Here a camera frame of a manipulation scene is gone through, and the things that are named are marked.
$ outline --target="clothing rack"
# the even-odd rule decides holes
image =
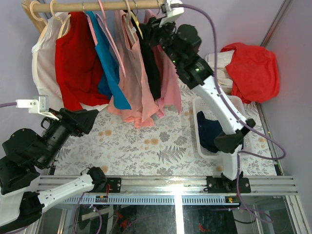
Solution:
[[[160,5],[164,3],[165,0],[129,0],[129,5],[132,10],[136,9],[158,9]],[[31,22],[41,33],[45,28],[45,23],[43,21],[36,20],[30,11],[31,0],[22,0],[22,8],[27,16],[30,18]],[[103,8],[105,10],[127,10],[127,5],[125,1],[104,1],[102,2]],[[77,2],[77,3],[56,3],[53,4],[54,12],[70,12],[70,11],[100,11],[100,5],[98,2]],[[36,17],[40,18],[39,13],[51,12],[50,4],[34,4],[33,12]]]

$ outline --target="floral tablecloth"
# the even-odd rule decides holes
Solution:
[[[133,123],[103,110],[89,135],[70,137],[56,159],[55,175],[79,175],[87,167],[101,167],[106,175],[210,176],[222,171],[221,159],[199,156],[196,146],[193,105],[196,95],[181,83],[182,113],[165,108],[165,117],[154,117],[154,127],[136,129]],[[245,104],[246,114],[263,132],[255,103]],[[252,133],[254,152],[270,156],[266,139]],[[241,161],[245,175],[276,175],[269,160],[256,157]]]

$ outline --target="plastic basket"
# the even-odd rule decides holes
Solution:
[[[246,112],[244,109],[244,105],[242,100],[239,97],[236,96],[228,96],[233,105],[237,108],[237,110],[246,117]],[[197,122],[197,113],[202,111],[205,114],[206,119],[210,120],[217,120],[212,111],[209,109],[208,104],[205,103],[204,100],[202,100],[200,97],[196,97],[193,100],[193,113],[194,113],[194,122],[195,122],[195,133],[196,133],[196,142],[197,142],[197,149],[198,153],[200,156],[203,158],[219,158],[221,156],[221,152],[219,151],[218,153],[212,153],[202,147],[199,142],[199,133],[198,133],[198,122]],[[252,135],[249,132],[245,138],[244,138],[244,150],[248,152],[253,152],[254,150],[254,144],[253,144],[253,139]],[[241,154],[241,157],[248,157],[250,156],[249,154]]]

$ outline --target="pink shirt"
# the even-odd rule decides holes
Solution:
[[[131,110],[116,109],[113,102],[114,98],[112,98],[108,106],[108,112],[121,115],[125,122],[135,122],[136,128],[153,126],[154,121],[151,116],[159,108],[155,104],[149,88],[137,36],[136,43],[132,47],[130,46],[123,20],[126,17],[125,15],[123,11],[115,11],[116,46],[126,72],[126,77],[122,72],[119,73],[119,86],[130,103]]]
[[[151,17],[156,17],[151,10],[145,11],[144,23],[147,23]],[[155,102],[159,106],[157,115],[164,117],[164,106],[174,105],[179,112],[182,111],[181,92],[179,87],[179,76],[176,73],[176,67],[170,58],[164,53],[159,51],[158,47],[152,48],[155,60],[159,69],[161,77],[161,98]]]

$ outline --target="blue top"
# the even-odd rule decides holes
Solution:
[[[109,48],[110,44],[105,34],[103,33],[97,18],[93,12],[88,11],[86,14],[90,17],[95,35],[97,37],[96,52],[101,61],[104,74],[98,84],[98,92],[111,98],[114,96],[114,106],[121,110],[131,110],[131,106],[125,95],[119,88],[119,65],[111,55]]]

